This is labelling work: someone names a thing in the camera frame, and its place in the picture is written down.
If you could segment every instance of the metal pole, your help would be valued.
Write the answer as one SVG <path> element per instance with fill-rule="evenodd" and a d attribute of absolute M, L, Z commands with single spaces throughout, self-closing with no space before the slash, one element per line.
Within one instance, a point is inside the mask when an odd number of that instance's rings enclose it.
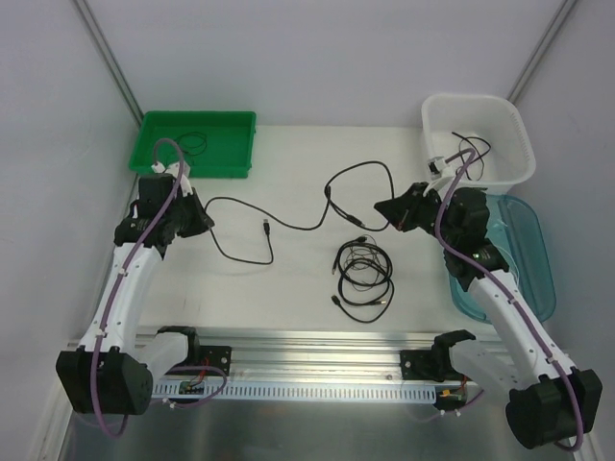
<path fill-rule="evenodd" d="M 545 56 L 549 53 L 555 39 L 563 29 L 567 20 L 570 18 L 571 12 L 577 5 L 579 0 L 563 0 L 557 12 L 553 16 L 553 19 L 549 23 L 547 30 L 540 37 L 538 44 L 534 48 L 533 52 L 529 56 L 528 62 L 524 66 L 523 71 L 517 78 L 515 85 L 508 93 L 507 100 L 512 104 L 517 104 L 519 98 L 523 94 L 524 90 L 528 86 L 529 81 L 536 72 L 536 69 L 540 66 Z"/>
<path fill-rule="evenodd" d="M 100 53 L 103 62 L 107 66 L 108 70 L 115 81 L 115 85 L 117 89 L 119 89 L 122 97 L 124 98 L 124 102 L 128 106 L 131 114 L 135 118 L 135 122 L 140 127 L 143 121 L 143 112 L 136 101 L 136 98 L 131 90 L 128 82 L 126 81 L 126 77 L 124 77 L 124 73 L 122 72 L 105 35 L 103 34 L 94 13 L 92 12 L 91 7 L 87 0 L 72 0 L 73 5 L 77 9 L 79 16 L 84 22 L 86 29 L 96 46 L 96 49 Z"/>

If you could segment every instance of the robotic arm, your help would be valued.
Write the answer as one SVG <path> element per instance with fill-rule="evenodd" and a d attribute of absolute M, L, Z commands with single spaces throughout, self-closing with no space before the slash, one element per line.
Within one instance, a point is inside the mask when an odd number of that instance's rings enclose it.
<path fill-rule="evenodd" d="M 593 370 L 579 371 L 529 309 L 506 261 L 485 236 L 485 194 L 476 188 L 455 190 L 455 179 L 443 206 L 437 190 L 453 174 L 442 158 L 431 162 L 430 170 L 435 176 L 431 184 L 417 182 L 404 195 L 375 204 L 375 209 L 398 231 L 421 228 L 440 241 L 449 273 L 484 309 L 516 368 L 505 365 L 465 330 L 436 337 L 430 353 L 412 368 L 436 381 L 451 371 L 474 380 L 506 403 L 508 424 L 528 449 L 575 435 L 580 446 L 598 409 L 598 376 Z"/>
<path fill-rule="evenodd" d="M 111 273 L 96 315 L 77 350 L 61 352 L 56 363 L 78 413 L 140 415 L 154 383 L 184 360 L 198 362 L 194 328 L 162 328 L 145 348 L 135 348 L 145 295 L 167 247 L 176 235 L 188 238 L 213 226 L 187 179 L 187 165 L 165 169 L 157 162 L 153 168 L 156 174 L 138 180 L 138 199 L 115 229 Z"/>

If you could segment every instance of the white plastic container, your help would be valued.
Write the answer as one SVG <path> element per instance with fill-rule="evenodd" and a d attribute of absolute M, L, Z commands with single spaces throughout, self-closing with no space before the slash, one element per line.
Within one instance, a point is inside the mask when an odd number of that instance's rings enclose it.
<path fill-rule="evenodd" d="M 452 134 L 478 136 L 492 149 L 484 157 L 484 172 L 479 181 L 464 177 L 458 187 L 481 187 L 488 194 L 505 194 L 513 185 L 531 178 L 536 169 L 534 152 L 519 110 L 506 99 L 479 94 L 434 94 L 421 109 L 422 147 L 426 159 L 450 157 L 458 152 L 460 139 Z M 485 146 L 473 140 L 480 153 Z M 470 147 L 466 142 L 462 148 Z M 460 158 L 452 162 L 457 168 Z M 470 177 L 480 176 L 480 162 L 470 166 Z"/>

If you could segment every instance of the white wall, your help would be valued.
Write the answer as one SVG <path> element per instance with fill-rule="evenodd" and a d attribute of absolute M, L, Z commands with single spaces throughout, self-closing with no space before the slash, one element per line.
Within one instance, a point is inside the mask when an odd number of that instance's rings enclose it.
<path fill-rule="evenodd" d="M 0 458 L 22 461 L 91 319 L 136 127 L 68 0 L 4 2 L 0 62 Z"/>
<path fill-rule="evenodd" d="M 560 0 L 90 0 L 143 110 L 419 126 L 436 91 L 505 96 Z"/>
<path fill-rule="evenodd" d="M 519 104 L 536 154 L 515 195 L 538 212 L 557 292 L 550 328 L 603 385 L 596 433 L 615 459 L 615 2 L 579 2 Z"/>

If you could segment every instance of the white table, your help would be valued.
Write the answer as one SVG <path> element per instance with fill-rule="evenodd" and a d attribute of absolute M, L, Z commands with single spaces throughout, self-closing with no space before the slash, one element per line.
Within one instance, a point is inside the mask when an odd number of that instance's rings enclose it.
<path fill-rule="evenodd" d="M 229 195 L 261 206 L 285 222 L 308 226 L 322 213 L 325 182 L 351 164 L 368 159 L 385 162 L 393 173 L 396 195 L 413 182 L 425 181 L 419 136 L 416 129 L 258 127 L 248 179 L 192 183 L 204 204 L 213 196 Z M 332 195 L 365 224 L 383 223 L 373 209 L 374 202 L 388 198 L 388 182 L 380 167 L 344 175 L 334 183 Z M 229 202 L 212 205 L 209 214 L 225 251 L 268 258 L 261 214 Z M 268 267 L 224 258 L 208 234 L 178 238 L 155 277 L 141 325 L 376 333 L 467 328 L 479 337 L 495 334 L 491 326 L 457 311 L 442 250 L 422 230 L 373 234 L 393 260 L 396 293 L 382 318 L 361 325 L 333 305 L 337 277 L 331 268 L 339 246 L 362 232 L 334 213 L 316 231 L 288 230 L 276 223 L 271 228 L 276 261 Z"/>

